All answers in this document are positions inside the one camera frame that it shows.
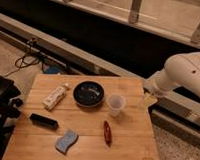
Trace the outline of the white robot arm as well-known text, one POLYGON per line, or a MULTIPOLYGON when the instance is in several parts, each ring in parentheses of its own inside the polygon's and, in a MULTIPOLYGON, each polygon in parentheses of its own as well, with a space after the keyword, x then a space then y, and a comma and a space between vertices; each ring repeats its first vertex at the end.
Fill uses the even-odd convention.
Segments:
POLYGON ((164 67, 143 81, 146 89, 141 107, 149 108, 155 103, 176 107, 199 108, 197 103, 174 93, 179 87, 190 90, 200 98, 200 52, 182 53, 169 57, 164 67))

